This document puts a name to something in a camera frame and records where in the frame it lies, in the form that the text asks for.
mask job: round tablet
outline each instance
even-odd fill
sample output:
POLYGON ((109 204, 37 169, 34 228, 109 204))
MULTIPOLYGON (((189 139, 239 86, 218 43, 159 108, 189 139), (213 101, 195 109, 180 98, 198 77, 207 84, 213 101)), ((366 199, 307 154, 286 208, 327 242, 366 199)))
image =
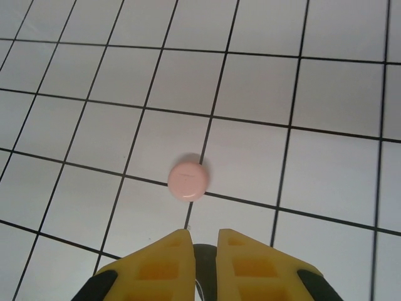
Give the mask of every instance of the round tablet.
POLYGON ((203 166, 195 162, 182 162, 170 171, 170 192, 181 201, 193 202, 204 195, 209 176, 203 166))

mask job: white tile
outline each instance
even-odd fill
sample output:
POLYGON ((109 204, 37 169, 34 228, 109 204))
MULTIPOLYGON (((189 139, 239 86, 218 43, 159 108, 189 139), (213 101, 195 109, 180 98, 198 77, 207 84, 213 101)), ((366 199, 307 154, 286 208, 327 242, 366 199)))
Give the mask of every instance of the white tile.
POLYGON ((303 60, 293 124, 378 136, 383 67, 303 60))
POLYGON ((387 0, 310 2, 303 55, 383 60, 387 0))
POLYGON ((239 2, 231 51, 298 55, 306 0, 239 2))
POLYGON ((378 142, 291 131, 281 206, 373 225, 378 142))
POLYGON ((4 152, 0 150, 0 174, 3 173, 3 169, 4 167, 6 167, 9 156, 10 156, 9 152, 4 152))
POLYGON ((387 66, 383 136, 401 140, 401 66, 387 66))
POLYGON ((148 106, 210 114, 223 54, 163 52, 148 106))
POLYGON ((379 227, 401 232, 401 144, 384 142, 379 227))
POLYGON ((63 160, 82 107, 77 100, 36 97, 16 150, 63 160))
POLYGON ((120 177, 65 166, 42 232, 100 249, 120 177))
POLYGON ((343 300, 369 300, 372 238, 365 229, 280 213, 274 247, 314 265, 343 300))
POLYGON ((15 42, 0 72, 0 88, 36 92, 54 44, 15 42))
POLYGON ((143 105, 160 50, 108 47, 90 99, 143 105))
POLYGON ((40 92, 86 98, 103 50, 97 46, 59 45, 40 92))
POLYGON ((194 243, 217 246, 220 229, 233 229, 270 244, 274 210, 204 196, 192 207, 189 220, 194 243))
POLYGON ((13 154, 0 184, 0 219, 37 230, 61 164, 13 154))
POLYGON ((207 123, 204 117, 146 111, 127 174, 167 182, 180 157, 201 153, 207 123))
POLYGON ((71 300, 92 276, 97 257, 39 237, 16 300, 71 300))
POLYGON ((208 191, 275 205, 287 130, 216 120, 207 141, 208 191))
POLYGON ((235 0, 179 1, 166 47, 225 50, 235 0))
POLYGON ((375 300, 396 300, 401 294, 401 237, 378 234, 375 300))
POLYGON ((123 172, 140 110, 88 103, 68 161, 123 172))
POLYGON ((73 3, 74 0, 34 0, 18 38, 57 41, 73 3))
POLYGON ((167 187, 125 178, 105 252, 126 256, 145 248, 182 228, 187 210, 167 187))
POLYGON ((12 43, 12 41, 0 41, 0 67, 3 64, 12 43))
POLYGON ((105 44, 112 31, 121 0, 79 0, 68 20, 63 42, 105 44))
POLYGON ((297 60, 229 55, 214 115, 288 124, 297 60))
POLYGON ((3 0, 0 2, 0 38, 15 38, 31 0, 3 0))
POLYGON ((391 1, 388 60, 401 61, 401 1, 391 1))
POLYGON ((102 257, 100 257, 98 271, 99 271, 101 268, 103 268, 104 266, 106 266, 106 265, 108 265, 108 264, 110 264, 110 263, 112 263, 112 262, 115 262, 115 259, 110 258, 110 257, 107 257, 107 256, 102 256, 102 257))
POLYGON ((126 0, 111 44, 161 47, 175 0, 126 0))
POLYGON ((0 147, 12 149, 33 95, 0 91, 0 147))
POLYGON ((1 300, 13 299, 34 239, 32 233, 0 224, 1 300))

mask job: tile floor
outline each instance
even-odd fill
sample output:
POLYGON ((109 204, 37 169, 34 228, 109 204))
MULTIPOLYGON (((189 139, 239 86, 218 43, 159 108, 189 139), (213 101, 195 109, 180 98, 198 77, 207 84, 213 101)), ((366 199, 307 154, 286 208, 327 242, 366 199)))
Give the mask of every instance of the tile floor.
POLYGON ((401 0, 0 0, 0 300, 69 300, 183 227, 397 300, 400 78, 401 0))

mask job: floor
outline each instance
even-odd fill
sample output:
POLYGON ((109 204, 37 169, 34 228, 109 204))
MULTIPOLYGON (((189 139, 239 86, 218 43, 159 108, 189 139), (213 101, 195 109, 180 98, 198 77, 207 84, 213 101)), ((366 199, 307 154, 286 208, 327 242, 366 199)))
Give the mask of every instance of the floor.
POLYGON ((183 227, 399 298, 401 0, 0 0, 0 66, 0 300, 69 300, 183 227))

